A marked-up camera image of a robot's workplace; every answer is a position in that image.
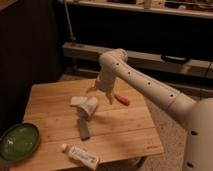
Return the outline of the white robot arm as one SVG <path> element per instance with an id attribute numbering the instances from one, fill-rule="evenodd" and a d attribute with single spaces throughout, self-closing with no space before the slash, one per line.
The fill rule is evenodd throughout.
<path id="1" fill-rule="evenodd" d="M 117 77 L 144 95 L 187 131 L 182 171 L 213 171 L 213 98 L 191 97 L 143 74 L 127 64 L 123 49 L 99 56 L 101 70 L 90 91 L 100 90 L 113 103 Z"/>

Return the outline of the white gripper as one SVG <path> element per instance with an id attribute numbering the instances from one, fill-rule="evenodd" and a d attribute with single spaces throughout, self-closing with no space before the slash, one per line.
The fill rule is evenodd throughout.
<path id="1" fill-rule="evenodd" d="M 107 99 L 109 100 L 110 104 L 113 104 L 113 93 L 111 92 L 114 88 L 115 78 L 114 77 L 103 77 L 99 75 L 95 81 L 95 86 L 90 87 L 87 89 L 86 93 L 90 93 L 96 91 L 97 89 L 107 92 L 105 93 Z"/>

